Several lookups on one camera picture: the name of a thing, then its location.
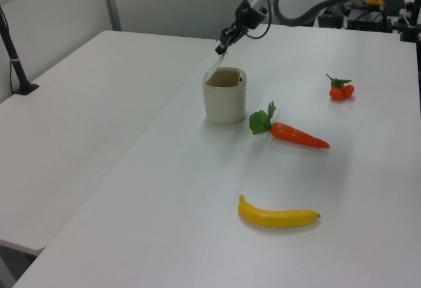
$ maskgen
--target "toy vegetable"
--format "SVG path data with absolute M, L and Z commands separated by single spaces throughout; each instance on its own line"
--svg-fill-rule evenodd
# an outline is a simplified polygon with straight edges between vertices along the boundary
M 265 113 L 263 110 L 255 112 L 249 118 L 249 126 L 253 135 L 258 135 L 260 133 L 268 132 L 278 139 L 286 140 L 299 145 L 306 145 L 308 147 L 314 148 L 325 148 L 328 149 L 329 143 L 315 138 L 305 132 L 292 128 L 291 126 L 281 124 L 276 122 L 273 125 L 270 123 L 270 119 L 274 115 L 276 107 L 272 101 L 268 107 L 268 113 Z
M 343 99 L 348 99 L 354 93 L 354 87 L 349 84 L 345 86 L 346 83 L 352 82 L 351 80 L 339 80 L 337 78 L 331 78 L 327 75 L 330 79 L 330 92 L 329 95 L 335 101 L 342 101 Z
M 292 228 L 312 224 L 320 217 L 318 212 L 309 209 L 289 211 L 269 211 L 258 209 L 239 197 L 238 213 L 246 221 L 268 228 Z

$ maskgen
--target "banana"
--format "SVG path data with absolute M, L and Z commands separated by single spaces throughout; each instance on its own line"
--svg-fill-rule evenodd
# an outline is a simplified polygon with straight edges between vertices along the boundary
M 320 217 L 318 212 L 301 209 L 289 211 L 269 211 L 253 207 L 239 196 L 239 215 L 248 222 L 268 228 L 292 228 L 312 224 Z

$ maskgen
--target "small orange tomato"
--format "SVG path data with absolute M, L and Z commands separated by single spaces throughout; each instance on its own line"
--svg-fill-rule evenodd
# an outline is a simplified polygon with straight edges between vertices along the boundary
M 343 92 L 341 89 L 334 89 L 332 88 L 329 92 L 330 97 L 334 99 L 335 101 L 341 101 L 343 100 Z
M 352 96 L 353 93 L 354 93 L 354 87 L 351 84 L 349 84 L 345 86 L 345 89 L 343 89 L 343 98 L 348 99 Z

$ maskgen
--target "ceramic cup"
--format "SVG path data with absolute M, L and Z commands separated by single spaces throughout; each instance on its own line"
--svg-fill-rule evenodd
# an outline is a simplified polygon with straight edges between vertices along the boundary
M 238 68 L 218 68 L 203 79 L 206 117 L 217 124 L 235 124 L 245 115 L 247 77 Z

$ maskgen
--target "toy carrot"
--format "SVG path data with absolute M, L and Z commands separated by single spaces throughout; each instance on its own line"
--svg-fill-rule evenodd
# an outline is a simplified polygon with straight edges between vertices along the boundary
M 292 128 L 291 126 L 281 124 L 280 122 L 276 122 L 273 125 L 270 123 L 270 119 L 272 119 L 274 115 L 274 111 L 276 107 L 274 102 L 272 101 L 268 107 L 268 113 L 265 113 L 263 110 L 255 112 L 249 118 L 249 126 L 253 135 L 258 135 L 260 133 L 268 132 L 278 139 L 286 140 L 294 143 L 298 143 L 299 145 L 306 145 L 308 147 L 314 148 L 324 148 L 328 149 L 329 143 L 315 138 L 305 132 Z

